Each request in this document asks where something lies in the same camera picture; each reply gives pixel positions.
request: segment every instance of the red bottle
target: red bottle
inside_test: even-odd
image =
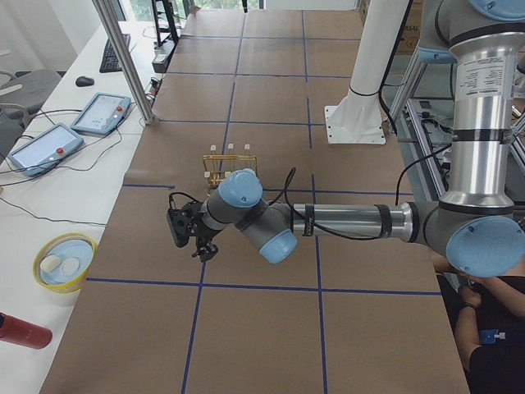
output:
[[[0,341],[42,349],[53,338],[51,330],[0,313]]]

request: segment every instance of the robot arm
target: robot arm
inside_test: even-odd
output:
[[[439,57],[450,51],[458,62],[450,188],[438,202],[399,207],[270,205],[261,199],[257,177],[242,170],[223,181],[204,203],[171,207],[168,221],[177,245],[180,234],[186,243],[188,236],[196,236],[196,254],[205,261],[207,247],[212,254],[216,249],[211,239],[234,223],[276,263],[296,246],[291,229],[305,236],[332,234],[360,241],[394,236],[431,247],[473,276],[506,272],[525,255],[525,235],[509,217],[514,202],[504,193],[514,71],[525,44],[524,21],[522,0],[425,1],[424,52],[435,51]]]

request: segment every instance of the blue joint cap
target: blue joint cap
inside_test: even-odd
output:
[[[418,48],[419,61],[426,64],[452,64],[456,59],[449,51],[443,49]]]
[[[290,229],[286,229],[262,246],[259,253],[270,263],[280,263],[286,259],[297,246],[297,238]]]
[[[446,258],[474,277],[496,277],[525,257],[525,234],[512,219],[487,216],[459,228],[449,239]]]
[[[519,22],[525,20],[523,0],[469,0],[469,2],[476,11],[494,21]]]
[[[219,184],[219,195],[232,207],[251,208],[263,197],[263,188],[255,171],[245,168],[232,172]]]

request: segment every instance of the keyboard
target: keyboard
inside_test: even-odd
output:
[[[124,38],[124,41],[126,42],[126,46],[130,46],[131,41],[131,35],[130,34],[123,34],[122,37]],[[106,42],[106,46],[104,47],[104,54],[102,55],[102,62],[100,63],[100,72],[115,72],[115,71],[122,71],[122,67],[118,62],[118,58],[116,57],[115,49],[112,46],[112,43],[109,42],[109,40]]]

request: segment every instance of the window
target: window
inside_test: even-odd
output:
[[[120,0],[129,21],[152,21],[151,0]],[[201,8],[242,8],[241,0],[171,0],[176,17],[186,18],[191,6]],[[263,8],[263,0],[248,0],[248,9]]]

